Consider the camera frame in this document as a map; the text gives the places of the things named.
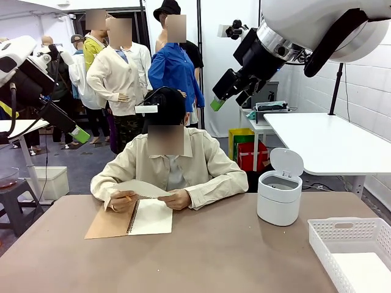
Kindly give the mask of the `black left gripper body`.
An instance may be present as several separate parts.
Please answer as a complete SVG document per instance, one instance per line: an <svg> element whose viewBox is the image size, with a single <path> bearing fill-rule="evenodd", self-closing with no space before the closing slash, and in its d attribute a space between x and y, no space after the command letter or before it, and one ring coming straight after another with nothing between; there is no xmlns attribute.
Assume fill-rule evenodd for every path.
<svg viewBox="0 0 391 293"><path fill-rule="evenodd" d="M11 106L11 83L16 86L16 108L42 107L41 96L48 96L54 89L54 79L43 72L35 62L26 59L19 67L1 77L1 101Z"/></svg>

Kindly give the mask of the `person right hand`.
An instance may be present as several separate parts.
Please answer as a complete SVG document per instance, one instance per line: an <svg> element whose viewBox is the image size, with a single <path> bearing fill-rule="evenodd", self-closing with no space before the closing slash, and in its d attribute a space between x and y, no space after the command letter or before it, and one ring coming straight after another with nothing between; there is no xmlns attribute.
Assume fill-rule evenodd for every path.
<svg viewBox="0 0 391 293"><path fill-rule="evenodd" d="M115 212L126 212L134 208L139 195L131 190L116 191L111 195L109 207Z"/></svg>

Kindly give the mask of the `person left hand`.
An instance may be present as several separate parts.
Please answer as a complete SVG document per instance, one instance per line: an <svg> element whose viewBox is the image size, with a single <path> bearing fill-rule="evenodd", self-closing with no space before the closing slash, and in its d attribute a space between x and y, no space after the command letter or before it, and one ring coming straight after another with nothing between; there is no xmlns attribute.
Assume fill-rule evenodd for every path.
<svg viewBox="0 0 391 293"><path fill-rule="evenodd" d="M159 201L163 201L168 208L176 211L183 210L191 205L191 197L185 189L171 190L169 196L158 197Z"/></svg>

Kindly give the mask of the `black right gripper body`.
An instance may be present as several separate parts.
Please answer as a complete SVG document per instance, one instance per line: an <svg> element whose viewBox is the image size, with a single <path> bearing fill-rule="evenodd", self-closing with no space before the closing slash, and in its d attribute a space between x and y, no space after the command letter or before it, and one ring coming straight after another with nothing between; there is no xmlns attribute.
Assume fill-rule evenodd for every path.
<svg viewBox="0 0 391 293"><path fill-rule="evenodd" d="M241 65L236 72L243 78L255 76L260 80L270 80L285 64L285 61L270 53L257 36L256 28L250 28L233 53Z"/></svg>

